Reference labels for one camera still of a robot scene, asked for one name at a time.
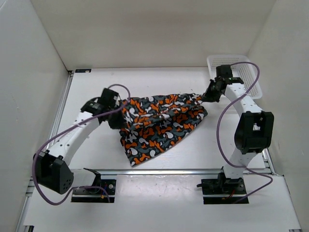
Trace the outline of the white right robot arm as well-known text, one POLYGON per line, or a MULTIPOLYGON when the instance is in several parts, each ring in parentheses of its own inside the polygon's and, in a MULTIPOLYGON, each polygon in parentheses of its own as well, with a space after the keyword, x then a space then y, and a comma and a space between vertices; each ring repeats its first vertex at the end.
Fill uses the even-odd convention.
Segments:
POLYGON ((241 179, 251 160, 270 146, 274 115, 254 103, 239 77, 211 79, 201 99, 203 102, 218 102, 222 95, 230 100, 230 104, 219 116, 216 139, 219 151, 227 164, 222 168, 224 177, 217 180, 217 188, 222 193, 228 193, 234 188, 233 180, 241 179), (220 125, 224 114, 232 106, 239 115, 239 122, 234 134, 235 149, 228 159, 220 142, 220 125))

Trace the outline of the orange camouflage shorts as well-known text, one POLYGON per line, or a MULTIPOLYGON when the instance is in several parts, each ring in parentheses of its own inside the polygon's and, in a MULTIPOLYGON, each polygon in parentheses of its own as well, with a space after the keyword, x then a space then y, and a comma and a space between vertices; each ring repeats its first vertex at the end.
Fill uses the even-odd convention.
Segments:
POLYGON ((122 109, 120 142, 131 166, 174 147, 207 116, 195 93, 131 98, 122 109))

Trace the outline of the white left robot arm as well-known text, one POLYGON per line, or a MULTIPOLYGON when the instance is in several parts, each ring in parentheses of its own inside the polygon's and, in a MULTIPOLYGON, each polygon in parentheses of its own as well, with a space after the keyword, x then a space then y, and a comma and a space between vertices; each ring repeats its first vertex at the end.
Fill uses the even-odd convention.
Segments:
POLYGON ((51 138, 53 145, 43 145, 33 157, 32 177, 39 193, 46 187, 58 194, 74 188, 97 193, 101 188, 99 173, 89 168, 70 169, 69 165, 80 146, 102 122, 122 118, 124 105, 116 100, 87 101, 73 125, 51 138))

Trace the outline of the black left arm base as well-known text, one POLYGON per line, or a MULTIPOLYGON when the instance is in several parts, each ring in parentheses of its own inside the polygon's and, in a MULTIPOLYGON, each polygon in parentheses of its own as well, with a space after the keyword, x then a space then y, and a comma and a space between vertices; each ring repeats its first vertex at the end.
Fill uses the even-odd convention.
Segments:
POLYGON ((74 170, 72 203, 114 203, 116 177, 103 177, 92 169, 74 170))

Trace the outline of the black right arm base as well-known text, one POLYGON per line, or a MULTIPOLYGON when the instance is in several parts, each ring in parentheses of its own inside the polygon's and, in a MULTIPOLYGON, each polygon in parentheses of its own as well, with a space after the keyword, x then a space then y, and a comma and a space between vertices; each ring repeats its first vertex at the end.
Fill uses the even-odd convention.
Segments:
POLYGON ((205 205, 249 204, 246 187, 242 177, 227 178, 223 172, 216 179, 201 179, 197 188, 202 189, 205 205))

